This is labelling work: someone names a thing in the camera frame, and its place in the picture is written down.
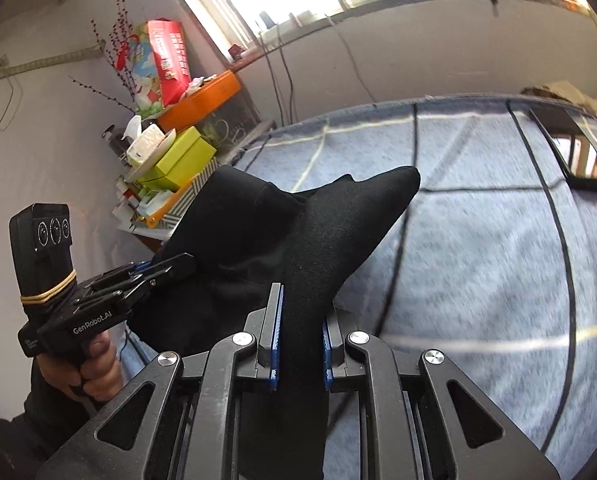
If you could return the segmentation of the person's left hand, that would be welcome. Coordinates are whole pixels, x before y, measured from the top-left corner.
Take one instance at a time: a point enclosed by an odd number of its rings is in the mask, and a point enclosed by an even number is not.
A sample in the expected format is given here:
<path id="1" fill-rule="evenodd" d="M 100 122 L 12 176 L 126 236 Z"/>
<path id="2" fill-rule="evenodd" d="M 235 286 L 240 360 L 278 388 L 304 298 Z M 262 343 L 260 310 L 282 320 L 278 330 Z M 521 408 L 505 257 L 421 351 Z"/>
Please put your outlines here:
<path id="1" fill-rule="evenodd" d="M 82 365 L 41 354 L 36 357 L 42 377 L 48 384 L 73 400 L 86 396 L 100 402 L 112 400 L 124 386 L 122 368 L 110 333 L 90 341 L 89 358 Z"/>

